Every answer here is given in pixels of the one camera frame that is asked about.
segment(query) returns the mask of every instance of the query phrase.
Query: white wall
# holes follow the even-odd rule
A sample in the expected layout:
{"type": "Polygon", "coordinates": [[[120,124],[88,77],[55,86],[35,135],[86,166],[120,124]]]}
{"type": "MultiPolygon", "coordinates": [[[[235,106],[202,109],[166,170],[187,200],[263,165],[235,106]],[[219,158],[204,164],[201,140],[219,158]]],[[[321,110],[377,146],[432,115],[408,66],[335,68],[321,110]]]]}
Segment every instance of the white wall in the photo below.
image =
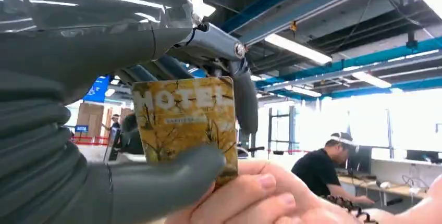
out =
{"type": "Polygon", "coordinates": [[[372,159],[371,171],[376,175],[379,181],[389,181],[394,184],[404,184],[402,176],[411,178],[420,178],[413,180],[416,187],[430,186],[433,181],[442,175],[442,165],[430,164],[425,161],[408,160],[377,160],[372,159]]]}

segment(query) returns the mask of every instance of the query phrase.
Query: metal pipe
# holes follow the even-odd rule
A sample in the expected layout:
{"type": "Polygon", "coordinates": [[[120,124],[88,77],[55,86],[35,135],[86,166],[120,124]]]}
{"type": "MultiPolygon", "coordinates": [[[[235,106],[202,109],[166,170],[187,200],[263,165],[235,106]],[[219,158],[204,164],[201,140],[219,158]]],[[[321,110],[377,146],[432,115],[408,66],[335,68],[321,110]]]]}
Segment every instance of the metal pipe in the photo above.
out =
{"type": "Polygon", "coordinates": [[[264,39],[267,35],[288,28],[293,20],[300,23],[347,1],[349,0],[313,0],[313,2],[303,4],[297,8],[292,6],[286,7],[275,20],[266,22],[264,27],[246,32],[239,40],[245,45],[254,44],[264,39]]]}
{"type": "Polygon", "coordinates": [[[439,60],[439,59],[442,59],[442,55],[441,55],[441,53],[436,52],[436,53],[429,54],[426,56],[415,56],[415,57],[411,57],[411,58],[403,59],[403,60],[396,60],[396,61],[389,61],[389,62],[384,62],[384,63],[366,65],[366,66],[362,66],[362,67],[359,67],[359,68],[356,68],[353,70],[347,70],[347,71],[342,70],[342,71],[336,71],[336,72],[296,79],[294,81],[280,83],[277,85],[270,85],[270,86],[264,87],[262,89],[265,92],[268,92],[268,91],[282,89],[288,85],[301,85],[301,84],[306,84],[306,83],[318,82],[318,81],[322,81],[322,80],[329,80],[329,79],[337,78],[337,77],[350,76],[351,74],[356,73],[356,72],[378,71],[378,70],[384,70],[384,69],[391,69],[391,68],[402,67],[402,66],[406,66],[406,65],[418,64],[418,63],[423,63],[426,61],[433,61],[433,60],[439,60]]]}
{"type": "Polygon", "coordinates": [[[442,69],[442,66],[425,68],[425,69],[417,69],[417,70],[405,71],[405,72],[394,73],[394,74],[385,74],[383,76],[378,76],[378,77],[382,79],[382,78],[389,78],[389,77],[406,76],[408,74],[416,74],[416,73],[433,71],[433,70],[438,70],[438,69],[442,69]]]}

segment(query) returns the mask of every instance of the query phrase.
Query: wooden desk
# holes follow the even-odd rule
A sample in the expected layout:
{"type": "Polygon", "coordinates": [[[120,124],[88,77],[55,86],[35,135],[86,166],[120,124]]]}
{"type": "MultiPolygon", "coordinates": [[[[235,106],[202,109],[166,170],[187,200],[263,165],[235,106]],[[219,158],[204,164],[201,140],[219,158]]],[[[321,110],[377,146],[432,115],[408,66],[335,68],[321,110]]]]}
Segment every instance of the wooden desk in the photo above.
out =
{"type": "MultiPolygon", "coordinates": [[[[407,185],[391,184],[391,187],[386,188],[386,189],[382,189],[382,188],[380,188],[380,187],[378,187],[376,185],[369,185],[370,182],[374,182],[375,180],[362,181],[362,180],[358,180],[358,179],[352,179],[351,177],[347,177],[347,176],[339,176],[338,178],[339,178],[339,181],[341,183],[353,184],[354,186],[357,186],[359,188],[366,188],[366,189],[370,189],[370,190],[376,190],[376,191],[381,191],[381,192],[385,192],[385,193],[397,194],[397,195],[402,195],[402,196],[406,196],[406,197],[411,197],[410,187],[407,186],[407,185]]],[[[421,192],[419,192],[414,197],[415,198],[423,199],[423,198],[426,197],[426,193],[422,190],[421,192]]]]}

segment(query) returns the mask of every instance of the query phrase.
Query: black cable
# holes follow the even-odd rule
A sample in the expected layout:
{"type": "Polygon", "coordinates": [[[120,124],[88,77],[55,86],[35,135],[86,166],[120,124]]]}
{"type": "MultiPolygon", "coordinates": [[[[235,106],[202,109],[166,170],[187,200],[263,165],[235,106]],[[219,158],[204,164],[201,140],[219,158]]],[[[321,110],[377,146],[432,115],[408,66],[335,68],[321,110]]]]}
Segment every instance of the black cable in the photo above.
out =
{"type": "Polygon", "coordinates": [[[407,186],[409,186],[411,188],[414,187],[415,180],[422,182],[427,189],[429,188],[428,184],[424,180],[422,180],[421,178],[418,178],[418,177],[409,177],[406,175],[402,175],[402,180],[404,181],[404,183],[407,186]]]}
{"type": "Polygon", "coordinates": [[[337,51],[339,48],[341,48],[344,44],[346,44],[346,43],[348,42],[348,40],[350,39],[350,37],[353,36],[353,34],[354,34],[354,32],[356,31],[356,29],[358,28],[359,24],[361,24],[361,22],[362,22],[362,18],[364,18],[365,13],[367,12],[367,9],[368,9],[369,6],[370,6],[371,1],[372,1],[372,0],[368,0],[368,1],[367,1],[367,4],[365,5],[365,8],[364,8],[364,10],[362,11],[361,16],[359,17],[357,23],[354,25],[354,27],[353,27],[353,29],[351,30],[350,34],[348,34],[348,35],[346,36],[346,38],[344,38],[344,40],[343,40],[343,41],[342,41],[337,47],[335,47],[335,49],[333,49],[333,50],[331,51],[331,53],[334,53],[334,52],[337,51]]]}
{"type": "Polygon", "coordinates": [[[400,8],[399,8],[399,6],[393,1],[393,0],[388,0],[388,2],[390,2],[390,4],[395,8],[395,10],[404,18],[404,19],[406,19],[406,20],[408,20],[410,23],[412,23],[412,24],[415,24],[415,25],[417,25],[417,26],[420,26],[420,27],[424,27],[420,22],[418,22],[418,21],[416,21],[416,20],[413,20],[413,19],[411,19],[409,16],[407,16],[407,15],[405,15],[405,13],[403,13],[401,10],[400,10],[400,8]]]}

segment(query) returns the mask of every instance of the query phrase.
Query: blue sign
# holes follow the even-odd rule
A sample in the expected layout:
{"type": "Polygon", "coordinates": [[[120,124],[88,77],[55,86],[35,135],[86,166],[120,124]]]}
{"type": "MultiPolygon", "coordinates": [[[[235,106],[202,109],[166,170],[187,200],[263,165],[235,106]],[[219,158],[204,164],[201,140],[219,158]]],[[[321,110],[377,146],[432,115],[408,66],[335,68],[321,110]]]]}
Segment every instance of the blue sign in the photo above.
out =
{"type": "Polygon", "coordinates": [[[105,93],[108,85],[109,76],[99,76],[89,89],[89,92],[83,97],[83,100],[103,103],[106,98],[105,93]]]}
{"type": "Polygon", "coordinates": [[[89,126],[88,125],[76,125],[75,132],[87,133],[87,132],[89,132],[89,126]]]}

